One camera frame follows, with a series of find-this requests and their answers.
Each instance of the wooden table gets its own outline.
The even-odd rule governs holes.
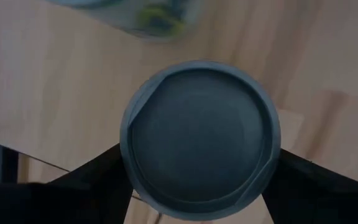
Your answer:
[[[150,43],[43,0],[0,0],[0,144],[73,170],[119,141],[132,94],[175,63],[246,70],[282,147],[358,180],[358,1],[209,0],[197,28]]]

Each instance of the plastic lid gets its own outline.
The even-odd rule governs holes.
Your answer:
[[[222,218],[250,204],[279,150],[277,114],[261,86],[216,62],[186,62],[152,77],[121,124],[121,153],[136,191],[187,220]]]

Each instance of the round lid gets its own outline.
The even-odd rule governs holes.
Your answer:
[[[170,67],[134,95],[121,124],[129,178],[151,206],[210,220],[260,194],[280,149],[277,114],[242,71],[216,62]]]

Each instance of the gray lid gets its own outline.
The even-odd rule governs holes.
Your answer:
[[[265,188],[280,150],[275,108],[244,72],[170,67],[133,96],[121,124],[129,178],[155,209],[187,220],[238,212]]]

